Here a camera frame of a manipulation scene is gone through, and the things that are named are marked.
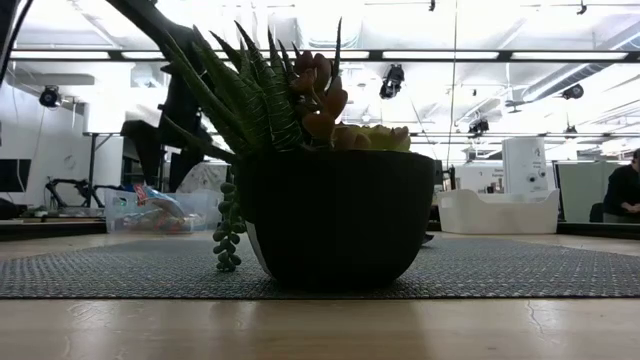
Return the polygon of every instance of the computer monitor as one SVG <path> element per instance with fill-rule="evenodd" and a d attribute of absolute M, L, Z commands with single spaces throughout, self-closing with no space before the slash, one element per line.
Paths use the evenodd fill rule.
<path fill-rule="evenodd" d="M 31 171 L 29 159 L 0 159 L 0 193 L 22 192 L 22 186 L 18 181 L 18 161 L 20 162 L 20 180 L 26 190 Z"/>

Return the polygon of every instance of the potted plant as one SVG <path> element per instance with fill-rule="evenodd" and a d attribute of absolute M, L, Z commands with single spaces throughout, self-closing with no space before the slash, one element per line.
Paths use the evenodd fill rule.
<path fill-rule="evenodd" d="M 263 58 L 238 25 L 238 51 L 212 34 L 235 71 L 198 29 L 204 74 L 168 39 L 172 65 L 233 153 L 174 126 L 232 165 L 214 233 L 218 269 L 233 271 L 239 233 L 248 231 L 263 269 L 304 287 L 386 284 L 413 262 L 433 195 L 433 160 L 409 152 L 408 129 L 336 124 L 348 99 L 340 78 L 340 24 L 334 61 L 295 48 L 292 62 L 271 33 Z"/>

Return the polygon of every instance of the person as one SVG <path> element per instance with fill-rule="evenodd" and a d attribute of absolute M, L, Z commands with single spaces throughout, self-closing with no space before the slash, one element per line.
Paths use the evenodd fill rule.
<path fill-rule="evenodd" d="M 604 197 L 605 223 L 640 223 L 640 149 L 630 165 L 621 166 L 609 176 Z"/>

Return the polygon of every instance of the dark jacket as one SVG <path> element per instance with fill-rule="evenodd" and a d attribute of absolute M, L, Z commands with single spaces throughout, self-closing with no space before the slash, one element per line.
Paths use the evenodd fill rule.
<path fill-rule="evenodd" d="M 604 212 L 619 216 L 637 216 L 623 209 L 622 203 L 640 203 L 640 174 L 631 165 L 622 166 L 609 176 L 609 187 L 604 197 Z"/>

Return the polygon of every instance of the clear plastic bin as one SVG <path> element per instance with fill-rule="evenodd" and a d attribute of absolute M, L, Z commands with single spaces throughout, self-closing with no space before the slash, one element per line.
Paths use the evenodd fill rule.
<path fill-rule="evenodd" d="M 218 203 L 222 193 L 198 190 L 190 194 L 166 194 L 178 201 L 188 214 L 184 219 L 176 219 L 152 203 L 138 205 L 136 193 L 105 190 L 104 214 L 109 233 L 185 233 L 214 230 L 222 215 Z"/>

